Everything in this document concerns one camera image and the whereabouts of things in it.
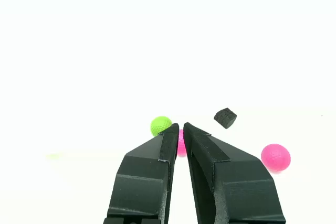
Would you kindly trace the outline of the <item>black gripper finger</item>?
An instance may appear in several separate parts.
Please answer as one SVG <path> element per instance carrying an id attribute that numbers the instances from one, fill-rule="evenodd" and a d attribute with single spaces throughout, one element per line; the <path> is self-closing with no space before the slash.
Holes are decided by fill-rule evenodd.
<path id="1" fill-rule="evenodd" d="M 183 130 L 198 223 L 286 223 L 260 159 L 190 123 Z"/>
<path id="2" fill-rule="evenodd" d="M 179 125 L 125 154 L 104 223 L 168 223 Z"/>

